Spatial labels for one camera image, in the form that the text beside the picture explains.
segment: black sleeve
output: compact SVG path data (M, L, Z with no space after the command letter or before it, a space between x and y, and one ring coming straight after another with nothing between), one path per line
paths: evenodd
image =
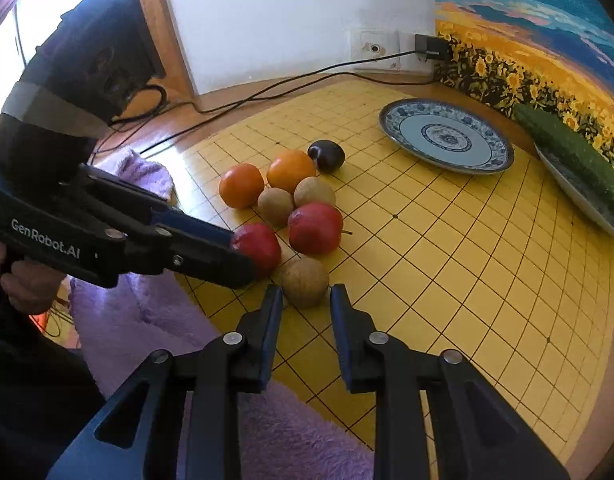
M0 479L44 479L103 404L84 361L0 299Z

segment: silver rivet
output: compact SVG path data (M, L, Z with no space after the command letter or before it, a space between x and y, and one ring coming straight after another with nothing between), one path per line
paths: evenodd
M156 227L154 231L157 232L161 236L166 236L166 237L171 236L171 233L167 231L166 229L163 229L162 227Z
M104 234L114 240L122 240L124 235L118 229L105 229Z
M169 352L162 349L154 350L149 357L151 357L151 360L155 362L155 364L160 365L169 359Z
M443 359L450 365L457 365L463 360L463 354L458 350L445 350L443 352Z
M237 345L242 341L242 334L239 332L228 332L223 336L223 342L227 345Z
M385 332L372 332L369 340L375 345L384 345L389 341L389 336Z

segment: human hand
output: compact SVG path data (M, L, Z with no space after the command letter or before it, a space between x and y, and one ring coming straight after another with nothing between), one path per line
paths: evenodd
M7 257L7 246L0 241L0 265ZM65 273L29 258L11 265L11 272L0 277L0 286L9 303L24 314L42 314L49 310Z

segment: yellow game board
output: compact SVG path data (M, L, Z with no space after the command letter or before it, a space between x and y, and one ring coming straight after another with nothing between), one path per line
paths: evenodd
M343 167L321 175L345 216L341 247L322 258L356 308L412 349L458 348L565 461L606 368L614 322L614 241L591 224L542 164L519 148L509 170L469 177L399 149L378 126L407 97L344 82L248 118L182 155L159 157L184 210L234 229L261 221L229 209L219 175L237 162L261 169L287 148L339 142ZM283 262L299 258L278 232ZM278 282L282 267L272 276ZM244 290L181 283L223 332L258 308L270 281ZM325 418L373 446L374 396L340 378L327 304L283 312L273 376ZM433 435L426 417L434 461Z

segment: black power adapter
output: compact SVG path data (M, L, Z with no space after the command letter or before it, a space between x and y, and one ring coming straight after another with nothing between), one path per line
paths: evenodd
M414 50L426 59L449 61L449 41L437 36L414 35Z

